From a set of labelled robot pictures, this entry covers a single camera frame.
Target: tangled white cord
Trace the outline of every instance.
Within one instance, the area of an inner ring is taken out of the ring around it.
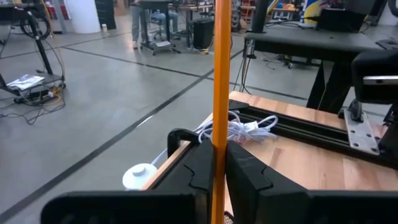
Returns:
[[[241,123],[241,120],[239,119],[239,116],[236,113],[232,111],[229,111],[228,113],[235,117],[234,120],[228,121],[228,140],[234,140],[237,143],[242,144],[247,139],[263,142],[263,140],[265,140],[267,137],[276,138],[276,135],[270,133],[270,130],[278,122],[277,116],[274,115],[269,116],[258,123],[257,121],[254,121],[244,124]],[[271,124],[259,128],[260,124],[272,119],[274,121]],[[203,137],[211,139],[213,128],[209,128],[209,126],[211,126],[212,124],[213,121],[209,121],[208,123],[200,127],[201,130],[199,132],[199,137],[198,137],[200,143],[202,143]]]

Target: metal plate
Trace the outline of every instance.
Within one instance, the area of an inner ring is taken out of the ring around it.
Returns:
[[[351,119],[351,112],[347,108],[344,108],[343,111],[351,148],[377,156],[380,155],[368,115],[362,112],[363,122],[359,123]]]

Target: orange pole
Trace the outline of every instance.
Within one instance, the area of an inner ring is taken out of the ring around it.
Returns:
[[[211,223],[224,222],[225,152],[228,131],[229,56],[231,46],[231,0],[215,0],[215,60],[213,100],[213,145],[215,147],[215,178]]]

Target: gray floor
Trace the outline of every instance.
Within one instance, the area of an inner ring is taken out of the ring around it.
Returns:
[[[7,223],[38,223],[43,205],[64,192],[122,190],[124,172],[137,163],[151,162],[165,148],[171,129],[193,129],[211,113],[212,54],[164,52],[154,57],[148,50],[132,49],[129,16],[118,17],[117,24],[110,35],[59,36],[67,73],[63,110],[39,118],[32,126],[22,118],[0,119],[0,223],[6,219]],[[238,74],[243,38],[234,35],[233,43],[231,82]],[[47,53],[55,73],[60,73],[53,52]],[[248,71],[248,90],[304,106],[317,69],[295,65],[289,70],[261,60],[274,55],[257,56]],[[33,41],[12,35],[0,60],[0,72],[11,81],[42,69],[41,64]],[[10,94],[0,92],[0,98],[7,97]],[[351,90],[345,105],[353,98]],[[0,108],[10,103],[1,100]],[[380,123],[388,107],[366,105],[365,109]],[[0,113],[28,110],[18,105]],[[106,150],[38,196],[37,189],[98,149]],[[26,202],[32,203],[20,211]]]

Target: person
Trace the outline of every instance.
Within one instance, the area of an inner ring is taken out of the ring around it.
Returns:
[[[157,19],[163,22],[163,28],[166,30],[166,15],[161,13],[159,10],[156,10],[150,15],[151,18]],[[178,32],[178,13],[169,11],[169,18],[173,20],[173,33]]]
[[[141,19],[142,8],[138,6],[131,6],[132,15],[132,48],[136,50],[138,48],[138,37],[139,37],[139,24],[141,23],[141,39],[145,42],[145,32],[144,32],[144,21]]]

